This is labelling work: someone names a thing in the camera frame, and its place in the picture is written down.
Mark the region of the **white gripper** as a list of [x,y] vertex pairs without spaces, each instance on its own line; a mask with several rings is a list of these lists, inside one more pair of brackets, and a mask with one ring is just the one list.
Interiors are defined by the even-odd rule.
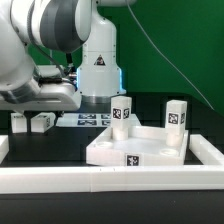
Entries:
[[12,104],[0,95],[0,110],[12,111],[76,111],[81,105],[81,94],[69,83],[45,84],[31,101]]

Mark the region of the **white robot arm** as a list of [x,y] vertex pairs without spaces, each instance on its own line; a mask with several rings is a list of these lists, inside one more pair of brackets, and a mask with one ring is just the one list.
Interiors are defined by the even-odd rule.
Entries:
[[[105,102],[123,94],[116,28],[97,8],[136,1],[0,0],[0,110],[74,111],[83,99]],[[67,55],[81,48],[78,80],[36,65],[29,44]]]

